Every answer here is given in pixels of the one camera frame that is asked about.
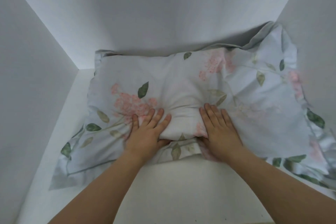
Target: person's right hand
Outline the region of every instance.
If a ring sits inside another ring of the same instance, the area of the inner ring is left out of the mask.
[[[209,138],[201,139],[215,157],[227,162],[237,151],[244,148],[243,144],[226,110],[219,111],[216,106],[208,103],[204,108],[205,110],[201,107],[199,112]]]

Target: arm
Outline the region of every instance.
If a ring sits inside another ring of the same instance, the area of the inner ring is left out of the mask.
[[[336,201],[261,160],[246,149],[225,110],[200,108],[204,144],[250,186],[275,223],[336,223]]]
[[[49,224],[111,224],[119,206],[140,168],[169,140],[158,141],[171,115],[158,124],[163,109],[152,119],[151,109],[139,127],[133,116],[133,127],[124,153],[104,173],[91,182]]]

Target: forearm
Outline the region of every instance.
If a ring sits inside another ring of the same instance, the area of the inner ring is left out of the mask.
[[[277,224],[336,223],[336,201],[242,148],[228,164],[250,186]]]
[[[142,162],[128,153],[78,194],[50,224],[111,224]]]

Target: person's right arm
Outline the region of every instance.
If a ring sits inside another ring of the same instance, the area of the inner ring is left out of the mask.
[[[245,148],[225,110],[205,104],[204,144],[250,186],[276,224],[335,224],[336,201],[255,156]]]

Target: pillow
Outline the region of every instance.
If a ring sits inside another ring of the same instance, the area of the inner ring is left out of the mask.
[[[89,116],[61,150],[51,189],[91,182],[122,154],[132,115],[141,123],[150,108],[172,115],[160,138],[175,141],[150,163],[193,154],[216,160],[197,140],[207,137],[199,114],[206,102],[227,109],[243,144],[257,156],[275,166],[306,161],[321,174],[329,173],[309,127],[309,120],[320,128],[324,121],[304,107],[296,48],[279,24],[268,23],[243,48],[215,45],[168,57],[99,51],[95,66]],[[312,149],[321,155],[320,162],[310,158]],[[287,169],[294,171],[292,164]]]

